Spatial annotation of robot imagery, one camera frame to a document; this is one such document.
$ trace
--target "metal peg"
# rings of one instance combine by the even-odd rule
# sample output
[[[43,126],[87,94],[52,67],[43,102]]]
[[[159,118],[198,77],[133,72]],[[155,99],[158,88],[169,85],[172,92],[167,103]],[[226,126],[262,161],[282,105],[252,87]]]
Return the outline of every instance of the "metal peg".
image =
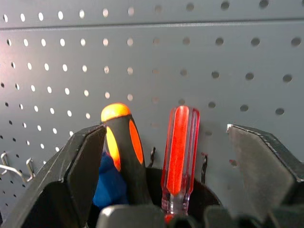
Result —
[[[29,171],[29,174],[30,174],[30,178],[25,179],[21,172],[19,172],[18,170],[16,170],[13,167],[10,167],[7,164],[7,162],[5,160],[6,155],[7,155],[6,152],[1,154],[1,160],[2,160],[3,165],[0,165],[0,168],[5,169],[5,171],[3,173],[1,173],[0,176],[6,174],[7,171],[11,171],[11,172],[14,172],[15,174],[17,174],[18,176],[20,176],[24,183],[27,183],[27,182],[31,181],[33,178],[35,178],[35,174],[34,174],[33,169],[31,167],[31,163],[33,162],[33,160],[31,158],[27,159],[27,161],[26,161],[26,165],[27,165],[27,168],[28,168],[28,171]]]

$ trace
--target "screwdriver handle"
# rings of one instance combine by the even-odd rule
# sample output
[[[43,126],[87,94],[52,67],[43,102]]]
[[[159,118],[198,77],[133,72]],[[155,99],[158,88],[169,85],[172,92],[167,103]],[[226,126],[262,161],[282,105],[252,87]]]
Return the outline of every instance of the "screwdriver handle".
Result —
[[[106,125],[106,146],[127,184],[130,204],[152,204],[146,181],[143,147],[130,109],[115,103],[101,112]]]

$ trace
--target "pegboard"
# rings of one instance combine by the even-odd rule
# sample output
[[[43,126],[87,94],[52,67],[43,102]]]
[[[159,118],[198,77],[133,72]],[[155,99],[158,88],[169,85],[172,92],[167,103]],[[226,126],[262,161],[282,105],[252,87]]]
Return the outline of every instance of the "pegboard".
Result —
[[[201,113],[196,177],[201,154],[208,154],[207,185],[234,215],[254,213],[226,126],[274,133],[304,160],[304,4],[129,3],[4,1],[0,152],[25,175],[31,157],[37,173],[73,132],[99,123],[103,107],[123,102],[133,113],[146,163],[155,146],[154,167],[161,168],[170,109],[186,104]],[[28,184],[13,173],[0,178],[5,219]]]

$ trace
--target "blue object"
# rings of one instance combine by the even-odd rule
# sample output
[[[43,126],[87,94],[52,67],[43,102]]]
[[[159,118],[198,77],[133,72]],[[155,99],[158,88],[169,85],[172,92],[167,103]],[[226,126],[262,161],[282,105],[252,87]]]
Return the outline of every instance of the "blue object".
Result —
[[[128,204],[127,186],[114,166],[113,159],[106,152],[102,153],[99,167],[99,179],[93,203],[100,210],[113,204]]]

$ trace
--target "screwdriver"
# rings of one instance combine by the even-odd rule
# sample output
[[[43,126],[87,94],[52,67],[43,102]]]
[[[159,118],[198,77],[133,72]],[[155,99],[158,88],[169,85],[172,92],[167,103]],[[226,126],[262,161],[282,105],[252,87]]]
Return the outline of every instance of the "screwdriver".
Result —
[[[130,204],[152,204],[146,181],[141,140],[128,106],[114,103],[101,112],[106,144],[116,169],[127,184]]]
[[[161,207],[169,222],[174,215],[187,215],[193,190],[200,113],[178,106],[170,112],[167,143],[161,176]]]

